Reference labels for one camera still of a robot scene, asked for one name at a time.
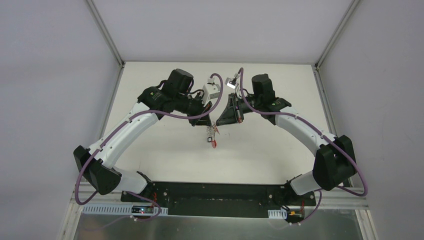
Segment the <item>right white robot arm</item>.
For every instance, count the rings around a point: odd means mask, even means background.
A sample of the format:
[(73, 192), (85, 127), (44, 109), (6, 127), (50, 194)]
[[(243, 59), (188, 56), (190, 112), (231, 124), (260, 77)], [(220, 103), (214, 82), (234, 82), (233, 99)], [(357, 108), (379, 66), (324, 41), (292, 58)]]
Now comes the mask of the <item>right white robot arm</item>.
[(288, 181), (284, 200), (296, 205), (304, 194), (315, 190), (330, 191), (357, 173), (352, 141), (345, 135), (335, 136), (315, 127), (299, 115), (287, 100), (276, 97), (268, 74), (255, 75), (251, 79), (253, 93), (242, 94), (240, 74), (227, 78), (225, 84), (234, 89), (227, 105), (216, 121), (217, 126), (240, 124), (244, 115), (261, 112), (271, 124), (286, 130), (315, 157), (311, 171)]

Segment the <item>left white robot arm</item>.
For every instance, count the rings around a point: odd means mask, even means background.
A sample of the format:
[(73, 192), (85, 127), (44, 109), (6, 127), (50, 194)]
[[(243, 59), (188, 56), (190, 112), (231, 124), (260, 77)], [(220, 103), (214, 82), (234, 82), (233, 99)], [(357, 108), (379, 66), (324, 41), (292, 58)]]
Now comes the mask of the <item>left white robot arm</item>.
[(158, 86), (146, 88), (126, 116), (105, 136), (89, 147), (79, 145), (73, 151), (81, 177), (96, 193), (130, 191), (143, 203), (152, 198), (153, 189), (147, 177), (119, 169), (116, 162), (144, 131), (174, 111), (182, 113), (182, 119), (192, 126), (210, 126), (212, 99), (219, 97), (222, 88), (212, 77), (202, 89), (193, 91), (193, 85), (194, 77), (190, 73), (174, 69)]

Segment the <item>red handled keyring holder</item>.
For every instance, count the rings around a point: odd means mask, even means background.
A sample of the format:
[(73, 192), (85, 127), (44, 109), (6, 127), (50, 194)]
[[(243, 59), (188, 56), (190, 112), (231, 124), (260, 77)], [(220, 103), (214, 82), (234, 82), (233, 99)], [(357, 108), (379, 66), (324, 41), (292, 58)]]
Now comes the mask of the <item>red handled keyring holder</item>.
[(212, 125), (206, 127), (206, 135), (207, 135), (206, 141), (211, 144), (213, 149), (216, 149), (218, 144), (216, 141), (216, 134), (214, 134)]

